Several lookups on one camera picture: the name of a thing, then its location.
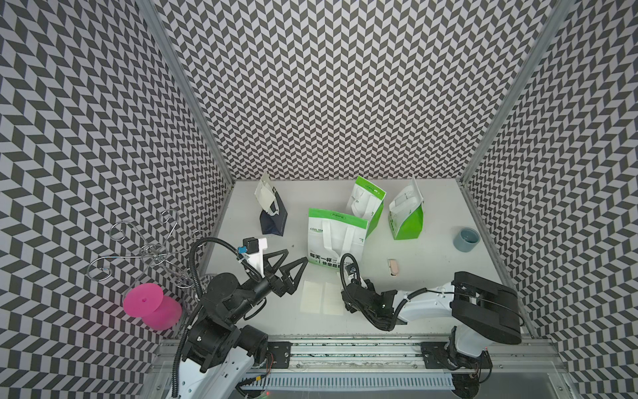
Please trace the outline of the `blue-grey ceramic cup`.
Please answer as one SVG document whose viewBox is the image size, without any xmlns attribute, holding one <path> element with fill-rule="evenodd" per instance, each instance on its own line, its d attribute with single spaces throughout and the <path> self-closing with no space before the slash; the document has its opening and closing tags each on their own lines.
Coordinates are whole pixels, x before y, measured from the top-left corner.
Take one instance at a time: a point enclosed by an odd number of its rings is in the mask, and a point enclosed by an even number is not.
<svg viewBox="0 0 638 399">
<path fill-rule="evenodd" d="M 462 253 L 472 251 L 481 242 L 481 236 L 478 231 L 469 227 L 462 228 L 453 240 L 455 249 Z"/>
</svg>

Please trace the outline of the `pink plastic disc spool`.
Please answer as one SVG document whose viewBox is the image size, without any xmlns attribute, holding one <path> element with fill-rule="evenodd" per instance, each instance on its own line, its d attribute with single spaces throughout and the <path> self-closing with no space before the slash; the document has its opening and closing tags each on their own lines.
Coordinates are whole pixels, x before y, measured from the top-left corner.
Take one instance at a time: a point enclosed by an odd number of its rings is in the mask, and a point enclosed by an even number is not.
<svg viewBox="0 0 638 399">
<path fill-rule="evenodd" d="M 138 318 L 151 329 L 172 329 L 181 319 L 183 309 L 173 298 L 164 294 L 157 284 L 141 284 L 126 294 L 123 309 L 129 316 Z"/>
</svg>

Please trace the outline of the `green white tea bag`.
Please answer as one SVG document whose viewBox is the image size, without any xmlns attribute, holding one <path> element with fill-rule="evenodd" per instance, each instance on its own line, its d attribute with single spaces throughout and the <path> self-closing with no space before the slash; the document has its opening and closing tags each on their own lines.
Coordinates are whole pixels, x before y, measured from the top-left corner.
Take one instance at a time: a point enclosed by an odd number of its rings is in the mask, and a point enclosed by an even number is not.
<svg viewBox="0 0 638 399">
<path fill-rule="evenodd" d="M 415 178 L 389 205 L 390 231 L 394 240 L 418 239 L 423 229 L 424 196 Z"/>
<path fill-rule="evenodd" d="M 347 202 L 347 211 L 368 221 L 367 236 L 377 227 L 384 209 L 386 192 L 371 181 L 357 176 Z"/>
<path fill-rule="evenodd" d="M 308 210 L 307 258 L 311 264 L 338 269 L 343 254 L 361 263 L 369 222 L 328 209 Z"/>
</svg>

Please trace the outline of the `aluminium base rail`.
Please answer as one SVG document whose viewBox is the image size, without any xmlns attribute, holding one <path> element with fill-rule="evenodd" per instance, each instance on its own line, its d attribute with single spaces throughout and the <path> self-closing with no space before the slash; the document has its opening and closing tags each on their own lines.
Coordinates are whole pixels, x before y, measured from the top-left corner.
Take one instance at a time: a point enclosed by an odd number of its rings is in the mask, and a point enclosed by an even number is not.
<svg viewBox="0 0 638 399">
<path fill-rule="evenodd" d="M 448 370 L 433 355 L 441 335 L 274 336 L 255 366 L 244 350 L 202 373 L 179 369 L 180 398 L 578 398 L 547 340 L 494 344 L 480 368 Z"/>
</svg>

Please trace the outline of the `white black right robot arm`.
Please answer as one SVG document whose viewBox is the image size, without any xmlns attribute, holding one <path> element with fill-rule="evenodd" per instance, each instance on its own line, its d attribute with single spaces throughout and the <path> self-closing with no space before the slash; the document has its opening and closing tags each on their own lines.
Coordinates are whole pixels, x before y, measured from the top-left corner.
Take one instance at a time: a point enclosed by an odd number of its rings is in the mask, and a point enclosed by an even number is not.
<svg viewBox="0 0 638 399">
<path fill-rule="evenodd" d="M 491 344 L 518 345 L 523 341 L 518 294 L 503 284 L 460 271 L 451 283 L 437 288 L 377 293 L 370 279 L 362 279 L 352 254 L 342 256 L 338 269 L 346 310 L 362 314 L 382 332 L 421 319 L 456 321 L 445 342 L 425 348 L 435 367 L 478 372 Z"/>
</svg>

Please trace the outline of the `pink stapler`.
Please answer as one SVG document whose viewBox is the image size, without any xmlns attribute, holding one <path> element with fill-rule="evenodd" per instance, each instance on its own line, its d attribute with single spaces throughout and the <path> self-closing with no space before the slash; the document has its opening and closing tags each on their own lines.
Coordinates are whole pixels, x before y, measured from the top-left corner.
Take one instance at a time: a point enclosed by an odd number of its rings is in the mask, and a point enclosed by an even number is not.
<svg viewBox="0 0 638 399">
<path fill-rule="evenodd" d="M 390 269 L 390 275 L 395 277 L 398 276 L 400 273 L 400 267 L 399 267 L 399 263 L 396 259 L 389 259 L 388 260 L 388 266 Z"/>
</svg>

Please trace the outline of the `navy and cream tote bag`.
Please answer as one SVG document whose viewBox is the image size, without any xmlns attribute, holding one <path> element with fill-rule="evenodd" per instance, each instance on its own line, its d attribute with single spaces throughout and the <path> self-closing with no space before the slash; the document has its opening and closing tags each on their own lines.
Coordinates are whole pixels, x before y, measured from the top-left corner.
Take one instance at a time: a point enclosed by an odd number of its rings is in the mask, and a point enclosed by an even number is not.
<svg viewBox="0 0 638 399">
<path fill-rule="evenodd" d="M 284 236 L 288 213 L 268 173 L 263 173 L 254 195 L 262 208 L 259 216 L 262 234 Z"/>
</svg>

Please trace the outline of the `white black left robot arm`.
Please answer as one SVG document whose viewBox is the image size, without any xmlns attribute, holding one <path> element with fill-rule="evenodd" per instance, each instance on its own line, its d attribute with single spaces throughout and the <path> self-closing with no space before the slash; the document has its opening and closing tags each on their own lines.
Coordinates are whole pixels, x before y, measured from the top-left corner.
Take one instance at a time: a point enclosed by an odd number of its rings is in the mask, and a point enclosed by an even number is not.
<svg viewBox="0 0 638 399">
<path fill-rule="evenodd" d="M 234 274 L 214 276 L 202 287 L 196 266 L 199 247 L 216 243 L 230 250 L 244 267 L 248 280 L 240 283 Z M 268 353 L 268 335 L 250 325 L 237 323 L 257 315 L 270 293 L 279 297 L 294 294 L 308 260 L 287 262 L 285 249 L 262 254 L 258 239 L 244 239 L 236 248 L 215 238 L 198 239 L 191 246 L 187 265 L 194 281 L 198 304 L 189 317 L 176 349 L 171 370 L 172 398 L 228 398 L 233 392 L 244 398 L 256 398 L 247 391 L 251 384 L 264 380 L 262 373 L 248 377 L 252 367 L 272 368 L 274 355 Z"/>
</svg>

